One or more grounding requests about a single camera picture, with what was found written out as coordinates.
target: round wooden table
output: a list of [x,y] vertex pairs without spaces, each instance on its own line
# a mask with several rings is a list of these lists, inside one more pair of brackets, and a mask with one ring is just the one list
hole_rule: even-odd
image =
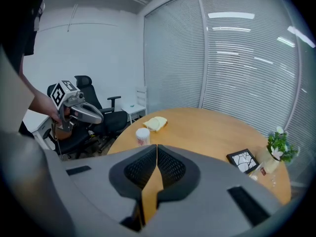
[[[228,162],[226,155],[248,148],[254,156],[267,144],[267,139],[256,129],[231,116],[198,108],[175,108],[151,113],[129,126],[113,143],[109,154],[138,147],[136,130],[143,122],[161,116],[168,124],[159,132],[151,132],[151,144],[163,144],[183,148],[198,154],[214,157]],[[288,173],[283,162],[275,175],[273,187],[272,175],[258,176],[258,183],[269,189],[282,204],[291,198]],[[157,192],[163,189],[159,169],[156,167],[142,192],[146,222],[156,211]]]

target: black slot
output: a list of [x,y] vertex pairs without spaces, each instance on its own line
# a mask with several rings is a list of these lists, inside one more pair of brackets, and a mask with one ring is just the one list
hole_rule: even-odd
[[89,166],[81,166],[78,168],[71,168],[71,169],[67,169],[66,172],[69,176],[71,175],[76,175],[82,172],[85,172],[87,170],[90,170],[91,168]]
[[269,217],[269,214],[244,190],[243,187],[233,187],[227,191],[253,226],[260,224]]

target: white flower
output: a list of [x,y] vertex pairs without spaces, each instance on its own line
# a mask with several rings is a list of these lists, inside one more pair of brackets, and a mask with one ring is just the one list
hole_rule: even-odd
[[280,160],[280,157],[282,156],[283,152],[279,151],[278,148],[274,149],[272,146],[271,146],[271,154],[277,158],[278,160]]
[[284,133],[284,131],[283,131],[283,129],[282,129],[281,126],[277,126],[277,127],[276,127],[276,131],[277,131],[279,134],[283,134],[283,133]]

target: mesh panel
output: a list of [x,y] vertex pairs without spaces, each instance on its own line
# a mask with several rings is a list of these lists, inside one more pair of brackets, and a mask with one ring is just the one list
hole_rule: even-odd
[[158,167],[162,175],[164,188],[179,181],[186,172],[186,167],[181,161],[160,148],[158,148]]
[[156,147],[124,169],[124,175],[140,189],[147,184],[156,167]]

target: slice of bread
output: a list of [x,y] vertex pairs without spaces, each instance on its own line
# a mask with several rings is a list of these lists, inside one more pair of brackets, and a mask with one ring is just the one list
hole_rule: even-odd
[[158,132],[162,127],[168,123],[167,119],[163,117],[154,117],[143,123],[150,131]]

